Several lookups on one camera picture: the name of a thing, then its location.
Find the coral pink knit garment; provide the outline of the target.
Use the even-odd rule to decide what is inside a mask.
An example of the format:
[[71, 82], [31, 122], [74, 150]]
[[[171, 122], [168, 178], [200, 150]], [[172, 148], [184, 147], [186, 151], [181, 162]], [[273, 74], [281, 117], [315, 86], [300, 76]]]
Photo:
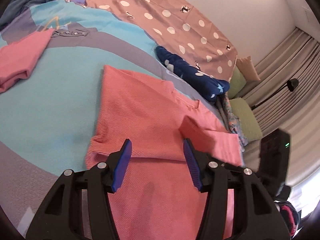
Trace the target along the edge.
[[236, 134], [199, 100], [170, 81], [105, 66], [100, 112], [86, 155], [91, 168], [124, 140], [132, 155], [120, 189], [109, 196], [121, 239], [195, 239], [206, 195], [193, 185], [183, 140], [213, 157], [240, 166]]

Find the folded floral patterned clothes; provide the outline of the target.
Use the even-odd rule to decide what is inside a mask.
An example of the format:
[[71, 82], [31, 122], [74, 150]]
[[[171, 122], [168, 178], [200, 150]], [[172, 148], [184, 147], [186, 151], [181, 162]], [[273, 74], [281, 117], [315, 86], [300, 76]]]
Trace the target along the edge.
[[248, 140], [242, 132], [240, 119], [232, 112], [231, 103], [226, 93], [217, 96], [216, 106], [227, 130], [238, 136], [240, 146], [242, 151], [244, 151], [244, 147], [248, 144]]

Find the green cushion near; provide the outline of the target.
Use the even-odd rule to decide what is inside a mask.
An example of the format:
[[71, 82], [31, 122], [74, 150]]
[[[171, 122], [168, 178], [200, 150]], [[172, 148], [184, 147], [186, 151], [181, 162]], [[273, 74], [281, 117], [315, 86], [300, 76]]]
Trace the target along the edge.
[[240, 120], [243, 135], [248, 142], [260, 140], [263, 133], [247, 102], [242, 98], [230, 100], [232, 113]]

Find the green cushion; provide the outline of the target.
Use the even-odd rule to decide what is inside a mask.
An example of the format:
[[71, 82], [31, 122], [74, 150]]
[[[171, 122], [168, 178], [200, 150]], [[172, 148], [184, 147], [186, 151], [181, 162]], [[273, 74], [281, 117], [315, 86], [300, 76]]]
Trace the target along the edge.
[[239, 68], [235, 66], [233, 76], [229, 82], [230, 88], [227, 92], [230, 99], [234, 98], [246, 85], [247, 81]]
[[263, 133], [247, 102], [242, 98], [230, 100], [232, 113], [240, 120], [243, 135], [248, 142], [260, 140]]

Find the beige curtain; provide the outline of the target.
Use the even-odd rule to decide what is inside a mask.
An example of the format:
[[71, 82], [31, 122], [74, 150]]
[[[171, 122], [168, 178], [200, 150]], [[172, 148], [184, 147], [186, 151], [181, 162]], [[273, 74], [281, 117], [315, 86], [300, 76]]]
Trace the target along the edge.
[[319, 171], [319, 42], [296, 28], [255, 68], [260, 81], [248, 83], [237, 94], [250, 106], [268, 98], [287, 80], [299, 80], [293, 92], [285, 88], [253, 110], [263, 135], [277, 128], [291, 135], [286, 180], [298, 186]]

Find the black floor lamp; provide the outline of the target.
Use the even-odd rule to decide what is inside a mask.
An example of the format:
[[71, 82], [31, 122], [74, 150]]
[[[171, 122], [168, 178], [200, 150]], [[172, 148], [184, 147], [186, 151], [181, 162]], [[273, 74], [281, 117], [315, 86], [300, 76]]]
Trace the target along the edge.
[[262, 102], [260, 102], [256, 105], [251, 106], [251, 110], [254, 110], [254, 109], [260, 107], [261, 105], [263, 105], [265, 102], [267, 102], [268, 100], [273, 98], [275, 95], [280, 93], [285, 88], [287, 88], [290, 92], [293, 92], [298, 86], [299, 86], [298, 79], [294, 78], [294, 79], [287, 80], [287, 82], [284, 85], [282, 85], [278, 90], [276, 90], [274, 93], [272, 93], [268, 98], [266, 98], [265, 100], [263, 100]]

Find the green cushion far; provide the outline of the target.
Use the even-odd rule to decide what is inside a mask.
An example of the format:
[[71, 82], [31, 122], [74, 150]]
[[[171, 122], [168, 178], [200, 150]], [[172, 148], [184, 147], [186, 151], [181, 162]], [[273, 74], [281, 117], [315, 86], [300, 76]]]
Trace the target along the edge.
[[239, 68], [235, 66], [233, 76], [229, 82], [230, 88], [227, 92], [230, 99], [234, 98], [246, 85], [247, 81]]

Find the tan pillow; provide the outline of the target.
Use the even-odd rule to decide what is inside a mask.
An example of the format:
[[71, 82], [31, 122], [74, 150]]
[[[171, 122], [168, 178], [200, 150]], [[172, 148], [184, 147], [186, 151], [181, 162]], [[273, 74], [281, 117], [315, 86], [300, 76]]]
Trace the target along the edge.
[[237, 59], [236, 66], [246, 79], [246, 81], [260, 81], [260, 77], [253, 65], [251, 56]]

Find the navy blue star garment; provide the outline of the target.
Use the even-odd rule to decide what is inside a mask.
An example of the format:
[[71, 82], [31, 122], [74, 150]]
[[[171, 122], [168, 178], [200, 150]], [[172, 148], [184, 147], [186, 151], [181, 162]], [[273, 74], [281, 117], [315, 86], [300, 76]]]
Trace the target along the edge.
[[204, 73], [180, 56], [167, 51], [163, 46], [157, 46], [155, 53], [168, 70], [188, 83], [208, 102], [215, 102], [218, 95], [225, 94], [230, 88], [228, 81], [219, 80]]

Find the teal and purple bedspread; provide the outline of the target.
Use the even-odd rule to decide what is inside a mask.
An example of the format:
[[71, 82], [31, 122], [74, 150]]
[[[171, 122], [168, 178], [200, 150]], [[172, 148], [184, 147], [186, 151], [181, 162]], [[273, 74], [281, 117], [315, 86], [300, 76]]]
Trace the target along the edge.
[[200, 99], [158, 62], [143, 29], [106, 10], [61, 0], [36, 5], [1, 32], [1, 46], [45, 26], [68, 36], [52, 38], [31, 76], [1, 94], [1, 207], [21, 235], [58, 176], [86, 168], [104, 65], [171, 81], [178, 93]]

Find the folded pink garment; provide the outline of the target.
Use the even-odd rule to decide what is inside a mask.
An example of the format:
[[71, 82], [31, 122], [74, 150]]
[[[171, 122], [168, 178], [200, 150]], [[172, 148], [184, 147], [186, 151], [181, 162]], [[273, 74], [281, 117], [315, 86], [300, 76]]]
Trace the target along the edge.
[[35, 31], [1, 48], [1, 93], [28, 79], [52, 37], [54, 29]]

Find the pink polka dot fabric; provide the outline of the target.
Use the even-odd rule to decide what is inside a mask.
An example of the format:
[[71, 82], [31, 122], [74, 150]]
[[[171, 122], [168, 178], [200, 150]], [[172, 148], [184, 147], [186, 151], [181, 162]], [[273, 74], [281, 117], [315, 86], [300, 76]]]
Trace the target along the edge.
[[238, 52], [229, 39], [186, 0], [86, 0], [142, 28], [155, 42], [194, 67], [230, 81]]

